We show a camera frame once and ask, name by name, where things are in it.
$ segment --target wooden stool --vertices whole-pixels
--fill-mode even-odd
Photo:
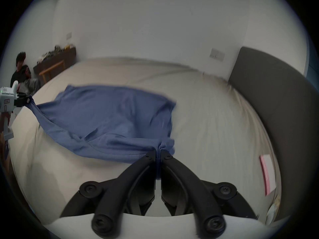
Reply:
[[[60,62],[54,64],[53,66],[49,67],[48,69],[45,69],[45,70],[43,70],[42,72],[39,73],[39,76],[42,75],[44,83],[47,83],[47,79],[46,79],[45,75],[48,74],[49,77],[50,77],[50,80],[51,80],[51,79],[52,79],[52,76],[51,76],[51,73],[50,73],[50,72],[51,72],[53,69],[55,69],[55,68],[57,68],[57,67],[59,67],[59,66],[61,66],[61,65],[62,65],[62,68],[63,68],[63,71],[64,71],[64,70],[65,70],[65,64],[64,64],[64,60],[62,60],[62,61],[60,61]]]

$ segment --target white bedsheet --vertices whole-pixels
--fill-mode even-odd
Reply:
[[[98,58],[75,64],[45,84],[36,104],[52,101],[68,84],[125,85],[163,94],[177,102],[172,113],[174,157],[200,179],[233,183],[266,221],[281,192],[277,160],[256,112],[222,79],[174,64],[130,58]],[[85,158],[55,143],[33,113],[23,107],[12,128],[10,157],[18,184],[43,224],[59,217],[85,181],[118,177],[129,164]],[[265,196],[259,156],[271,154],[277,188]],[[160,196],[157,187],[156,196]],[[160,197],[147,215],[165,216]]]

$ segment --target gray headboard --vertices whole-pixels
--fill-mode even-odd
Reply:
[[[282,195],[277,220],[296,210],[318,167],[319,94],[293,67],[242,47],[229,83],[261,118],[278,160]]]

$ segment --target wall outlet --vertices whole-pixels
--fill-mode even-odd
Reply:
[[[223,53],[223,52],[221,52],[219,50],[212,49],[211,50],[211,54],[209,55],[209,57],[217,59],[219,61],[223,61],[224,57],[225,57],[225,53]]]
[[[66,34],[66,39],[70,39],[72,37],[72,32]]]

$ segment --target clothes fold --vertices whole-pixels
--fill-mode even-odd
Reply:
[[[52,102],[26,105],[58,144],[82,157],[133,163],[151,150],[174,154],[175,102],[116,86],[67,86]]]

